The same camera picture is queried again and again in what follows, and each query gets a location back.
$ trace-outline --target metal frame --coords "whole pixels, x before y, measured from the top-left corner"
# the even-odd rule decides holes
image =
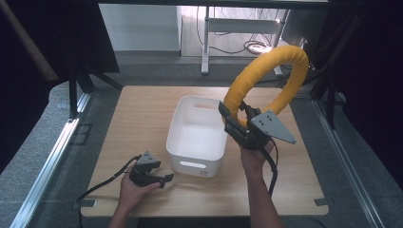
[[[278,41],[284,29],[285,21],[288,16],[289,9],[284,12],[284,15],[279,21],[276,20],[252,20],[252,19],[223,19],[210,18],[209,8],[205,8],[204,16],[204,43],[201,52],[201,74],[208,74],[209,49],[208,33],[209,32],[235,32],[235,33],[264,33],[275,35],[273,48],[278,46]],[[277,77],[282,76],[282,71],[279,66],[275,68]]]
[[[80,121],[80,117],[83,115],[86,105],[90,99],[89,94],[83,94],[77,103],[77,116],[74,120],[69,120],[62,133],[59,136],[56,144],[53,146],[47,161],[45,162],[41,172],[36,178],[35,183],[29,190],[26,199],[23,202],[18,214],[16,215],[11,227],[27,227],[29,222],[39,204],[42,196],[45,193],[46,188],[50,182],[51,177],[56,170],[56,166],[65,152],[67,144],[77,128],[77,124]]]
[[[349,156],[347,155],[346,150],[343,147],[340,139],[338,138],[337,133],[333,130],[326,118],[326,112],[319,101],[313,100],[313,105],[315,110],[317,111],[317,115],[322,122],[326,134],[331,140],[332,146],[335,149],[338,159],[340,160],[341,167],[346,173],[347,179],[353,187],[355,195],[358,199],[359,204],[364,211],[367,220],[370,222],[371,227],[373,228],[384,228],[385,225],[382,222],[381,217],[379,216],[377,209],[374,205],[374,202],[368,193],[367,189],[364,187],[361,179],[356,173],[352,162],[350,161]]]

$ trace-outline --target gray carpet floor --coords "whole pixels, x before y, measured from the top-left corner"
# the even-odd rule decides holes
[[[230,86],[250,60],[210,65],[201,76],[201,65],[189,60],[160,61],[158,64],[120,63],[120,73],[108,74],[124,86]],[[55,175],[38,205],[29,227],[79,227],[78,214],[71,204],[87,190],[120,91],[91,76],[96,89],[76,135],[69,143]],[[269,73],[257,86],[274,87],[281,79]],[[366,215],[340,165],[335,150],[305,85],[291,107],[317,173],[330,212],[321,217],[281,217],[286,227],[370,227]],[[68,84],[58,85],[49,95],[49,104],[15,158],[0,176],[0,226],[9,227],[68,118]],[[362,140],[336,106],[336,132],[358,176],[374,200],[385,227],[403,227],[403,193],[371,148]],[[107,227],[109,218],[83,218],[84,227]],[[247,227],[248,218],[155,218],[132,219],[128,227]]]

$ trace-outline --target black curtain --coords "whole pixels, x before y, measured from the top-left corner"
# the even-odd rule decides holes
[[[402,5],[374,1],[335,72],[346,116],[403,189]]]
[[[119,72],[98,4],[45,0],[7,3],[58,78],[46,79],[1,10],[0,171],[41,117],[50,90],[67,81],[74,68],[91,66],[99,72]]]

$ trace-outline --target wrist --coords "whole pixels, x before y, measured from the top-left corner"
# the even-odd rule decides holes
[[[123,217],[128,217],[130,215],[132,208],[129,206],[126,206],[122,203],[118,203],[118,206],[116,207],[115,214],[119,214],[120,216]]]

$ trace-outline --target hand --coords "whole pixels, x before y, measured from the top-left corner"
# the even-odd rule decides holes
[[[267,153],[273,150],[274,144],[269,141],[264,148]],[[245,149],[240,145],[240,160],[242,161],[242,166],[245,171],[247,178],[249,177],[262,177],[262,167],[266,159],[261,155],[258,150]]]
[[[119,203],[109,223],[109,228],[124,228],[128,220],[128,216],[133,208],[139,204],[143,196],[160,187],[160,184],[151,183],[146,187],[139,187],[130,179],[130,172],[134,164],[130,165],[121,181],[121,193]]]
[[[134,164],[127,168],[127,172],[121,181],[121,193],[118,207],[130,212],[140,202],[144,195],[160,187],[160,183],[151,183],[146,187],[139,187],[133,183],[129,175]]]

